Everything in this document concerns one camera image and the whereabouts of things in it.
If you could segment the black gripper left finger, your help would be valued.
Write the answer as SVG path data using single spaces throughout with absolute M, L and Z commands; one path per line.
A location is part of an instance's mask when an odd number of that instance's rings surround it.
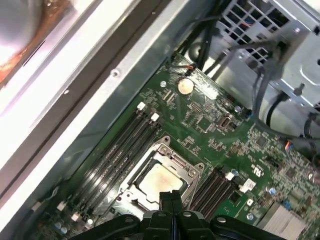
M 142 220 L 131 214 L 124 214 L 88 231 L 90 240 L 169 240 L 173 214 L 171 192 L 159 194 L 160 207 L 148 211 Z

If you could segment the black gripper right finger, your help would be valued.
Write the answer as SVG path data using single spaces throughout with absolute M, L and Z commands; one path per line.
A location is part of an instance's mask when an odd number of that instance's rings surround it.
M 273 240 L 274 235 L 235 218 L 218 215 L 209 222 L 195 212 L 183 210 L 178 190 L 173 190 L 172 208 L 182 240 Z

